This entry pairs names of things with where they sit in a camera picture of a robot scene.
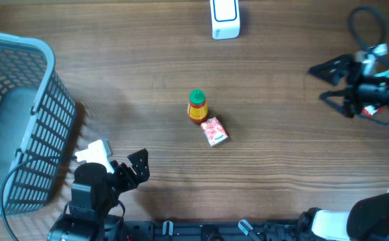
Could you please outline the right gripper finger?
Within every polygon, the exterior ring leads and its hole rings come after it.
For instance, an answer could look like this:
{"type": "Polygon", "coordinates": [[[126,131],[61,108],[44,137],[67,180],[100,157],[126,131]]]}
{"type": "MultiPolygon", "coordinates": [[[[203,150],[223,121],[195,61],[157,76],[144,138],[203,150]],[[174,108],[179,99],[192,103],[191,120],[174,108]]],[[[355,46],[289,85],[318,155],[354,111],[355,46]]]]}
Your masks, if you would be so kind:
{"type": "Polygon", "coordinates": [[[323,92],[319,95],[319,99],[332,109],[336,110],[339,114],[344,115],[344,117],[353,118],[355,116],[355,112],[352,109],[352,99],[348,96],[346,90],[323,92]],[[333,98],[337,97],[342,97],[341,103],[333,100],[333,98]]]}
{"type": "Polygon", "coordinates": [[[337,86],[340,80],[348,73],[353,61],[354,57],[351,54],[344,54],[322,64],[310,67],[307,73],[332,86],[337,86]]]}

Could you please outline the red sachet stick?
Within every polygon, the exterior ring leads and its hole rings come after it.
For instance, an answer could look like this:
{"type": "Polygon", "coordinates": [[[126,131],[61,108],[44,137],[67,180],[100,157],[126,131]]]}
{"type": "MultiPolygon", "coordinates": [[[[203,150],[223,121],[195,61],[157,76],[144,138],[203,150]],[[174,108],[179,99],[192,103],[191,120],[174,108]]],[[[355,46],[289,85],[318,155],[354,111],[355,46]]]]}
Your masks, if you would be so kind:
{"type": "Polygon", "coordinates": [[[362,109],[362,114],[367,117],[373,117],[375,114],[386,110],[386,107],[377,107],[374,105],[366,106],[362,109]]]}

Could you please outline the red sriracha sauce bottle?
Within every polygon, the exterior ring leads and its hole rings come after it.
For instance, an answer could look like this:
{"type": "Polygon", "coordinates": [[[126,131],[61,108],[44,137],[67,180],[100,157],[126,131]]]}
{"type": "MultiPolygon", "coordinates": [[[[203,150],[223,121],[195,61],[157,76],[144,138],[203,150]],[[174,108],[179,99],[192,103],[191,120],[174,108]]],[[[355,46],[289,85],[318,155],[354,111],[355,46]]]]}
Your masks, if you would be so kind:
{"type": "Polygon", "coordinates": [[[191,91],[187,106],[187,114],[189,119],[197,125],[206,121],[208,117],[208,105],[206,102],[206,95],[202,90],[195,89],[191,91]]]}

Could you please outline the red white tissue pack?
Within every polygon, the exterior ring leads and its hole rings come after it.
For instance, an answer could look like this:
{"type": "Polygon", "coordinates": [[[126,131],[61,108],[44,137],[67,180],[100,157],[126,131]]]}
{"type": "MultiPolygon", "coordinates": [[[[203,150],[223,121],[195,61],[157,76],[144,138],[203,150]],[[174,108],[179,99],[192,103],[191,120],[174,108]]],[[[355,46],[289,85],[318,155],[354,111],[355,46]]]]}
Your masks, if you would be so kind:
{"type": "Polygon", "coordinates": [[[203,122],[200,127],[211,147],[220,144],[228,138],[228,134],[222,123],[216,117],[209,118],[207,121],[203,122]]]}

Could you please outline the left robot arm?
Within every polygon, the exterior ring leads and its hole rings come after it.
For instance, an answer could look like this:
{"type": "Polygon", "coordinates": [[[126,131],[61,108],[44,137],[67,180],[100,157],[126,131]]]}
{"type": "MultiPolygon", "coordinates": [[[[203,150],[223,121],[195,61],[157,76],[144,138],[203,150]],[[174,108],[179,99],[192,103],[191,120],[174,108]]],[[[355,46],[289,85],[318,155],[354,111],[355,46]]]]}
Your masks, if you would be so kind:
{"type": "Polygon", "coordinates": [[[132,166],[111,162],[114,173],[99,163],[85,163],[74,172],[72,199],[48,233],[48,240],[130,240],[124,216],[110,215],[119,206],[120,194],[136,189],[150,176],[148,151],[141,149],[127,156],[132,166]]]}

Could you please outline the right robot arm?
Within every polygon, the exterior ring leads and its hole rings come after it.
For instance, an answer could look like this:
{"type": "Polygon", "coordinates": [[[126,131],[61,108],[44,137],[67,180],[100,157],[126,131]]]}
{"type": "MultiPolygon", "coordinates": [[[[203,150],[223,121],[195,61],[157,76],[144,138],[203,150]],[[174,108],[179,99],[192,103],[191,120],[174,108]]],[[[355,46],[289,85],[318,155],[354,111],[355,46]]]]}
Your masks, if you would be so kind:
{"type": "MultiPolygon", "coordinates": [[[[321,99],[343,97],[342,106],[334,102],[330,106],[352,118],[367,106],[389,108],[389,77],[371,73],[379,58],[376,52],[345,54],[310,68],[309,73],[334,86],[346,79],[343,90],[324,92],[321,99]]],[[[311,208],[292,226],[297,240],[389,240],[389,188],[385,194],[358,201],[349,212],[311,208]]]]}

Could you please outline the grey plastic basket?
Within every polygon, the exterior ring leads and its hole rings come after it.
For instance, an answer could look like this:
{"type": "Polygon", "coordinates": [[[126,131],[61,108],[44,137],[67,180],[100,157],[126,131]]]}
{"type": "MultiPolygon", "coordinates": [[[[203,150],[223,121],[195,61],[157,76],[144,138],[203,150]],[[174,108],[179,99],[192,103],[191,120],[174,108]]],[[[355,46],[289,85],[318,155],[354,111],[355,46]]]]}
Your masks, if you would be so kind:
{"type": "Polygon", "coordinates": [[[42,208],[53,193],[76,105],[40,39],[0,33],[0,216],[42,208]]]}

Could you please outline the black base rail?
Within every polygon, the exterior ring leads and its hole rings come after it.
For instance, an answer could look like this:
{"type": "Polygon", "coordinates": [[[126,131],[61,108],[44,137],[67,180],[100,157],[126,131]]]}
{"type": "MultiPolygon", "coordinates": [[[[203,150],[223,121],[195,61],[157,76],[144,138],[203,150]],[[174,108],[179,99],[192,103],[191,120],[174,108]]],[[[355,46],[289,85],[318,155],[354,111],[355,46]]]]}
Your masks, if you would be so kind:
{"type": "Polygon", "coordinates": [[[249,222],[125,222],[122,241],[308,241],[318,240],[296,220],[249,222]]]}

